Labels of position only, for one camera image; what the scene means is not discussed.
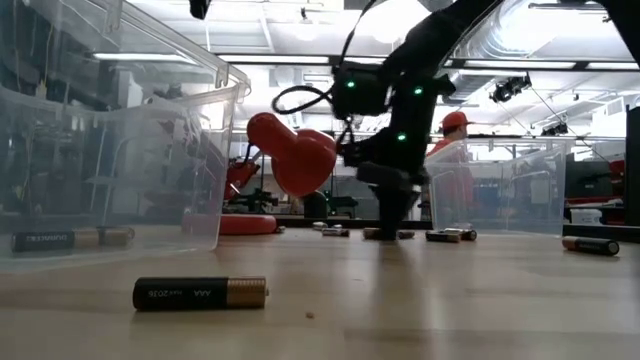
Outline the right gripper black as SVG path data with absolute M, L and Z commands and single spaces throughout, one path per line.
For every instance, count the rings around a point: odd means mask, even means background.
M 357 167 L 356 178 L 380 186 L 372 188 L 379 203 L 379 220 L 372 238 L 398 239 L 401 222 L 418 199 L 418 193 L 396 189 L 426 185 L 429 182 L 427 173 L 423 169 L 417 173 L 409 173 L 391 166 L 363 162 Z

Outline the person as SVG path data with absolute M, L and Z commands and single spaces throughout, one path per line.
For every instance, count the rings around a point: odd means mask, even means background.
M 467 138 L 467 126 L 471 124 L 466 114 L 461 111 L 455 111 L 447 114 L 441 122 L 441 131 L 443 137 L 435 144 L 435 146 L 426 153 L 429 158 L 450 143 L 460 141 Z M 446 180 L 454 181 L 454 184 L 441 185 L 440 189 L 444 190 L 450 197 L 456 197 L 457 212 L 463 217 L 467 217 L 469 208 L 473 204 L 473 177 L 470 169 L 462 166 L 453 174 L 445 177 Z

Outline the clear plastic bin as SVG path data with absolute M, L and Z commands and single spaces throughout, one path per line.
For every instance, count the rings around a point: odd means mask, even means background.
M 427 156 L 433 227 L 561 235 L 570 147 L 552 138 L 469 138 Z
M 179 54 L 175 62 L 93 53 Z M 211 248 L 247 77 L 128 0 L 0 0 L 0 274 Z M 13 253 L 17 232 L 131 227 L 126 246 Z

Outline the red desk lamp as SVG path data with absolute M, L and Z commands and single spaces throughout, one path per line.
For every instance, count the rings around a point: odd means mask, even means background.
M 294 131 L 274 114 L 257 113 L 247 123 L 249 142 L 271 158 L 278 186 L 286 194 L 301 198 L 315 192 L 331 175 L 337 144 L 329 135 L 314 129 Z M 266 235 L 278 231 L 272 215 L 190 214 L 181 230 L 189 235 Z

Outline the fluorescent ceiling light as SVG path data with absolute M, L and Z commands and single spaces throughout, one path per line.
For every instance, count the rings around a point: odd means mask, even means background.
M 571 69 L 575 62 L 566 61 L 498 61 L 468 60 L 465 68 L 509 68 L 509 69 Z
M 197 65 L 197 62 L 179 54 L 162 53 L 93 53 L 92 58 L 105 61 L 175 62 Z
M 219 57 L 232 64 L 327 65 L 329 63 L 328 56 L 316 55 L 220 54 Z

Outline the white tub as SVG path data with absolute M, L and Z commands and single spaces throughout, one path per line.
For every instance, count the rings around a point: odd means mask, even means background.
M 600 226 L 602 224 L 602 212 L 594 208 L 572 208 L 570 210 L 571 223 L 574 225 L 593 225 Z

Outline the black copper AAA battery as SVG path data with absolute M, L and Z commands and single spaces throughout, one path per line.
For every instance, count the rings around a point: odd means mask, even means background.
M 132 291 L 137 311 L 262 309 L 265 277 L 143 277 Z

